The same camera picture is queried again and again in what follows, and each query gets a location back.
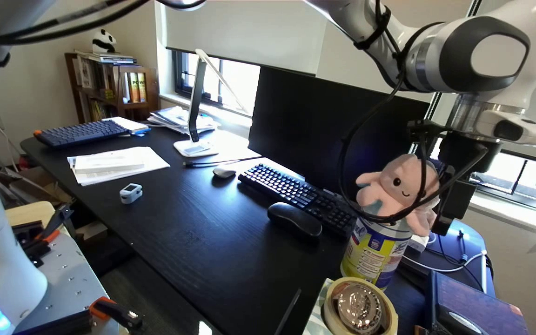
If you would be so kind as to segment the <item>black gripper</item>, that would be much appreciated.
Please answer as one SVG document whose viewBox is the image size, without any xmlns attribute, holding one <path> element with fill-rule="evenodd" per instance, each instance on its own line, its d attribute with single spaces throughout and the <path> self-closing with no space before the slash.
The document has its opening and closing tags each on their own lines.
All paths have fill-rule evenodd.
<svg viewBox="0 0 536 335">
<path fill-rule="evenodd" d="M 419 145 L 421 156 L 432 152 L 440 141 L 440 152 L 432 163 L 440 171 L 440 202 L 434 206 L 438 219 L 432 226 L 438 234 L 447 234 L 455 219 L 468 212 L 475 185 L 469 182 L 473 172 L 490 169 L 501 141 L 484 135 L 460 131 L 434 120 L 410 120 L 408 135 Z"/>
</svg>

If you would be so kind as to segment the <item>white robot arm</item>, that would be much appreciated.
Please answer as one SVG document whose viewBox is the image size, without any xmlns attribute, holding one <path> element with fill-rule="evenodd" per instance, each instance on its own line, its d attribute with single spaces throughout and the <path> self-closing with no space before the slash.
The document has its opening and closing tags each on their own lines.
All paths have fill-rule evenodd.
<svg viewBox="0 0 536 335">
<path fill-rule="evenodd" d="M 382 0 L 306 0 L 367 51 L 401 91 L 455 92 L 441 161 L 462 180 L 484 171 L 505 141 L 536 146 L 525 115 L 536 89 L 536 0 L 482 14 L 406 25 Z"/>
</svg>

